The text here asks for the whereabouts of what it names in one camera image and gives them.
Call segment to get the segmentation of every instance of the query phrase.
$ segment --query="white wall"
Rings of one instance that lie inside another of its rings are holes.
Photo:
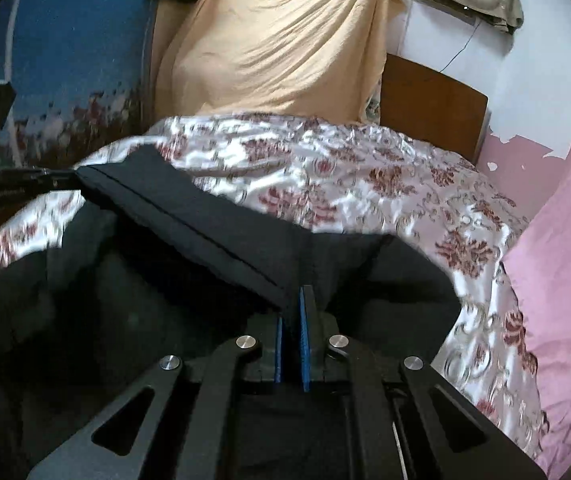
[[[571,144],[571,0],[521,0],[523,27],[514,37],[479,25],[443,72],[488,96],[490,127],[504,142],[515,135],[565,158]],[[440,71],[474,26],[412,1],[405,34],[389,30],[389,52]]]

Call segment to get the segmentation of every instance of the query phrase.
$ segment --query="floral bedsheet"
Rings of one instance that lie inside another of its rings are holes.
[[[396,232],[451,277],[461,314],[433,367],[529,456],[546,428],[536,358],[501,259],[527,225],[470,162],[376,125],[269,114],[177,117],[82,165],[155,144],[196,186],[315,232]],[[60,245],[79,191],[42,195],[0,229],[0,268]]]

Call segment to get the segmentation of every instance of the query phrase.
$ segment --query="black wire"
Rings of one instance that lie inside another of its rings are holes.
[[[468,41],[465,42],[465,45],[463,46],[463,48],[462,48],[459,52],[457,52],[456,54],[454,54],[453,59],[451,59],[451,60],[448,62],[448,64],[447,64],[446,66],[444,66],[441,70],[439,70],[439,73],[443,73],[443,70],[445,70],[446,68],[448,68],[448,67],[450,66],[450,63],[453,62],[453,61],[456,59],[456,57],[457,57],[460,53],[462,53],[462,52],[465,50],[465,48],[468,46],[468,43],[470,43],[470,40],[472,40],[472,37],[474,36],[474,33],[475,33],[475,32],[477,31],[477,29],[479,28],[479,25],[481,25],[481,20],[479,20],[479,23],[477,23],[477,26],[474,27],[474,30],[472,31],[472,34],[470,34],[470,38],[468,38]]]

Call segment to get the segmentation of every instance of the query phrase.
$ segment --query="triangular cutout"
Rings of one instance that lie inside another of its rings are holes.
[[[430,388],[430,398],[453,452],[461,453],[486,442],[483,430],[441,388]]]
[[[136,397],[94,432],[93,443],[119,456],[130,453],[153,398],[152,388],[142,389]]]

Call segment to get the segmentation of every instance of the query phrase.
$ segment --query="pink wall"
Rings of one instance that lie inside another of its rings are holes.
[[[571,164],[571,148],[567,159],[545,156],[551,151],[520,136],[504,144],[490,132],[481,147],[477,168],[532,219],[556,191]],[[488,164],[493,168],[496,165],[496,169],[492,171]]]

